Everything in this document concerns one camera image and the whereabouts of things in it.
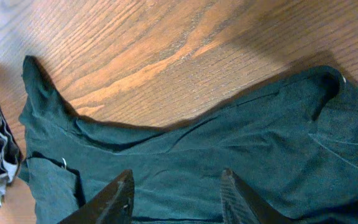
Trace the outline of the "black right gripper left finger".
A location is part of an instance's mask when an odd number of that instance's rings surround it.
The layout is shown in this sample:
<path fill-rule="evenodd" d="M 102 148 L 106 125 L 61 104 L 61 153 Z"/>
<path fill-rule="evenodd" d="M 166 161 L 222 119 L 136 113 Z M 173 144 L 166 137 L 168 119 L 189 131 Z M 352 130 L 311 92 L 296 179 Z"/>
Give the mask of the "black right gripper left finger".
<path fill-rule="evenodd" d="M 134 207 L 134 178 L 124 170 L 95 197 L 59 224 L 128 224 Z"/>

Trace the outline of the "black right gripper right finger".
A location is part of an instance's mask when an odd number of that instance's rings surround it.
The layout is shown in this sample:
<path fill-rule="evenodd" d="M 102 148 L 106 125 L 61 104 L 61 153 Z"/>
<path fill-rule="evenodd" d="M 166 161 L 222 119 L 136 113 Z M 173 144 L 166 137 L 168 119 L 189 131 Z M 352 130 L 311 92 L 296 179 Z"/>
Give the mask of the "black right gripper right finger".
<path fill-rule="evenodd" d="M 221 176 L 223 222 L 229 224 L 291 224 L 289 218 L 268 204 L 234 171 L 225 169 Z"/>

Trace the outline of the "black t-shirt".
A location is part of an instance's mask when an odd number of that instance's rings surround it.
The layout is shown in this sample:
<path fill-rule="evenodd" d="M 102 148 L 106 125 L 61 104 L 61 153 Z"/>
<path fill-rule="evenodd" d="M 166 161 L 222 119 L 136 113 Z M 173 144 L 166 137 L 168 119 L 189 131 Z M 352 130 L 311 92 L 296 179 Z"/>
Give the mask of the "black t-shirt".
<path fill-rule="evenodd" d="M 335 68 L 277 80 L 171 131 L 71 113 L 31 56 L 22 77 L 20 177 L 38 223 L 62 221 L 126 169 L 135 223 L 221 223 L 235 213 L 245 222 L 225 169 L 295 223 L 358 223 L 358 86 Z"/>

